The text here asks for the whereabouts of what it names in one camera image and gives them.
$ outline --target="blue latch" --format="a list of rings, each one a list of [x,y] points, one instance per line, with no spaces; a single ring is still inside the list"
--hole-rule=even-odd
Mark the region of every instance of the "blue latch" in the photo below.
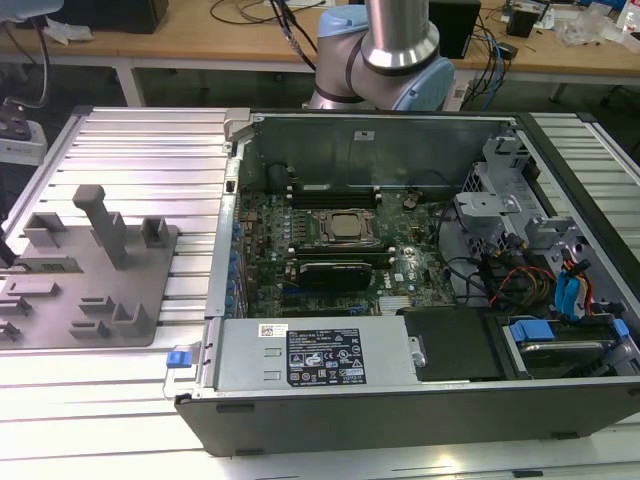
[[[549,322],[540,319],[518,320],[509,325],[511,335],[516,343],[554,340],[556,336]]]
[[[570,277],[566,272],[560,272],[556,285],[555,305],[558,312],[567,315],[569,320],[577,322],[580,317],[575,313],[576,300],[580,292],[580,280]]]
[[[615,318],[613,320],[613,328],[618,334],[618,337],[620,337],[620,340],[629,336],[629,327],[627,327],[627,324],[624,323],[624,320],[621,318]]]
[[[191,368],[191,352],[169,352],[167,354],[167,368]]]

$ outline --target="blue cable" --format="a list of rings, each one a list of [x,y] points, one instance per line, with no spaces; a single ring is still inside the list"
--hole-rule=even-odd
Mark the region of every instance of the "blue cable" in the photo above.
[[[491,42],[493,44],[493,48],[495,49],[496,52],[496,66],[494,67],[494,70],[497,71],[497,78],[493,81],[492,85],[491,85],[491,91],[489,92],[489,98],[487,98],[487,101],[485,102],[484,106],[482,107],[482,111],[484,112],[489,105],[491,104],[491,102],[493,101],[493,98],[496,96],[496,93],[498,92],[498,88],[500,86],[501,83],[501,74],[502,74],[502,55],[500,54],[500,48],[498,47],[498,44],[496,43],[496,41],[493,38],[489,38],[487,36],[483,36],[483,35],[473,35],[475,38],[479,38],[480,40],[484,40],[487,42]]]

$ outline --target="black box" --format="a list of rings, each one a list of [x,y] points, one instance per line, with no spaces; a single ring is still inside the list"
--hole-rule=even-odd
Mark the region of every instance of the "black box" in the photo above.
[[[364,4],[364,0],[350,0],[349,3]],[[447,58],[464,58],[480,7],[480,0],[429,2],[429,20],[440,32],[440,55]]]
[[[91,30],[153,33],[167,12],[169,0],[65,0],[64,6],[49,15],[70,25],[86,25]],[[29,22],[21,26],[30,27]]]
[[[538,12],[514,9],[509,17],[509,23],[507,23],[507,35],[528,38],[538,18],[540,18]]]

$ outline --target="warning label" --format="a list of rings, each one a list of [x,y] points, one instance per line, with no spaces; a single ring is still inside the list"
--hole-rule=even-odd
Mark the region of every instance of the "warning label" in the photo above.
[[[287,382],[292,387],[367,383],[360,330],[289,330]]]

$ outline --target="sticker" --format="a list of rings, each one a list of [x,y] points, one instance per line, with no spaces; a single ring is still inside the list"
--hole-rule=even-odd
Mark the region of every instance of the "sticker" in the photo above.
[[[286,337],[288,323],[261,323],[258,325],[259,337]]]
[[[287,382],[292,387],[367,383],[360,330],[290,330]]]
[[[371,130],[357,131],[353,134],[356,142],[372,142],[376,138],[376,132]]]

